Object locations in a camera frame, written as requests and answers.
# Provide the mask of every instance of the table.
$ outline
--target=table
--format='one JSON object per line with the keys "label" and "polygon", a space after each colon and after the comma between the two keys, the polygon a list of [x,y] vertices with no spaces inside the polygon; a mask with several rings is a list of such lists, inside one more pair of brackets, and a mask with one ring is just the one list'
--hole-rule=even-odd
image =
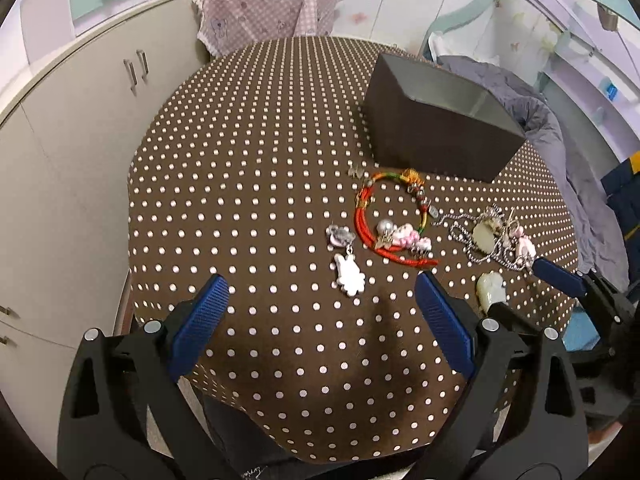
{"label": "table", "polygon": [[[140,322],[164,319],[212,272],[230,304],[190,380],[246,412],[308,462],[370,459],[433,440],[465,381],[450,370],[415,305],[417,270],[356,243],[364,293],[335,283],[325,229],[353,229],[350,164],[373,168],[359,105],[380,52],[346,38],[252,44],[202,67],[151,124],[129,172],[131,301]],[[577,267],[574,230],[556,184],[525,143],[492,184],[426,175],[441,210],[516,209],[538,253]],[[377,185],[370,226],[418,223],[415,203]],[[478,309],[476,279],[498,270],[508,301],[562,331],[572,303],[495,263],[468,263],[443,227],[429,227],[433,269]],[[500,406],[516,375],[506,378]]]}

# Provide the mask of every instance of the silver screw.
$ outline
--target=silver screw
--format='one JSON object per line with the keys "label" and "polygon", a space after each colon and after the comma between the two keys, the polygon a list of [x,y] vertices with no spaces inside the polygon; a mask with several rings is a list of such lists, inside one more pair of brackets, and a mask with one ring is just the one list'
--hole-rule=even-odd
{"label": "silver screw", "polygon": [[545,335],[551,339],[551,341],[555,341],[558,339],[558,331],[555,328],[551,328],[550,326],[545,328]]}
{"label": "silver screw", "polygon": [[495,332],[500,328],[500,324],[495,319],[487,317],[482,320],[482,328],[488,332]]}
{"label": "silver screw", "polygon": [[84,333],[84,338],[87,341],[94,341],[98,339],[99,335],[100,335],[100,331],[97,328],[90,328]]}
{"label": "silver screw", "polygon": [[155,334],[161,328],[162,323],[160,323],[157,319],[152,319],[151,321],[147,321],[145,323],[145,332],[148,334]]}

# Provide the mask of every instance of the gray blanket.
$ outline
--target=gray blanket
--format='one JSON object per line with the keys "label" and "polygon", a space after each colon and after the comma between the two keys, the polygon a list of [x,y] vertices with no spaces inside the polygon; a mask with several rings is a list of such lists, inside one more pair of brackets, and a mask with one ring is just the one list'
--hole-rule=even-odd
{"label": "gray blanket", "polygon": [[619,290],[626,290],[628,259],[622,232],[606,196],[575,143],[562,136],[558,119],[542,94],[508,70],[468,57],[441,56],[447,70],[487,88],[523,127],[545,161],[571,215],[578,243],[578,270],[596,267]]}

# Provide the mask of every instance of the silver bead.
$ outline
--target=silver bead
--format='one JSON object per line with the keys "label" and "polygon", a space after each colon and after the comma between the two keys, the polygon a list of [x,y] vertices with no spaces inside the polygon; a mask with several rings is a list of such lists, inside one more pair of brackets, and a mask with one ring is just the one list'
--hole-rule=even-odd
{"label": "silver bead", "polygon": [[389,220],[389,218],[385,218],[378,222],[378,234],[385,235],[389,234],[394,228],[394,223]]}

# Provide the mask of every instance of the metal handle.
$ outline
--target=metal handle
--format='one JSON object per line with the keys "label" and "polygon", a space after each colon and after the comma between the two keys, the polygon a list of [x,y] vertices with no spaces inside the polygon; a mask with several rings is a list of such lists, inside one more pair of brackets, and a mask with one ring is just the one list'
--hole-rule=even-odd
{"label": "metal handle", "polygon": [[143,75],[148,75],[149,74],[149,65],[146,62],[146,54],[144,50],[137,50],[136,54],[138,54],[138,59],[140,60],[140,63],[142,64],[142,68],[145,69],[145,73]]}
{"label": "metal handle", "polygon": [[135,90],[136,86],[138,85],[136,70],[133,68],[133,63],[130,62],[129,59],[124,59],[123,61],[124,61],[124,66],[127,68],[127,70],[129,71],[129,75],[131,76],[131,81],[132,81],[131,90]]}

